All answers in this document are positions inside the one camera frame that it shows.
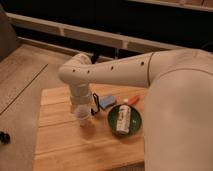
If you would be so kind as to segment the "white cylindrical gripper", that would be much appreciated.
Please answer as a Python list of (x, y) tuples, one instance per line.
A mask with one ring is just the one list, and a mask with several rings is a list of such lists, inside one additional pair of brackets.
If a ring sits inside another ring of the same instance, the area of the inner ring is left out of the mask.
[(84, 127), (89, 123), (91, 114), (96, 115), (100, 111), (99, 96), (92, 94), (93, 102), (91, 107), (91, 98), (86, 96), (71, 96), (71, 113), (75, 116), (79, 124)]

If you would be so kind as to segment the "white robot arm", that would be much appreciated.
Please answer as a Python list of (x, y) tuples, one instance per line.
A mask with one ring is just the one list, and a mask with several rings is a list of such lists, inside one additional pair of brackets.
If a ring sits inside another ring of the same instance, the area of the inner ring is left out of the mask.
[(89, 101), (91, 83), (146, 87), (145, 171), (213, 171), (212, 53), (179, 49), (97, 64), (77, 54), (59, 77), (77, 105)]

